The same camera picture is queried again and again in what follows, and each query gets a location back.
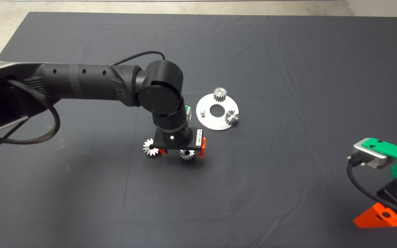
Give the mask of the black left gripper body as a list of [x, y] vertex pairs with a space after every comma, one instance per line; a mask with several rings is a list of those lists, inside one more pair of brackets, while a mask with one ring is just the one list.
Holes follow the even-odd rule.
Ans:
[[203, 129], [185, 127], [175, 133], [156, 128], [153, 147], [164, 150], [193, 150], [202, 149]]

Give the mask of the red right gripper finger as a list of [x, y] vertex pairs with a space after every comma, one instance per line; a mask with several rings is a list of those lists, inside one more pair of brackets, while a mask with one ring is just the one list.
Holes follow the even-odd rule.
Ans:
[[391, 208], [376, 203], [353, 222], [361, 229], [397, 227], [397, 214]]

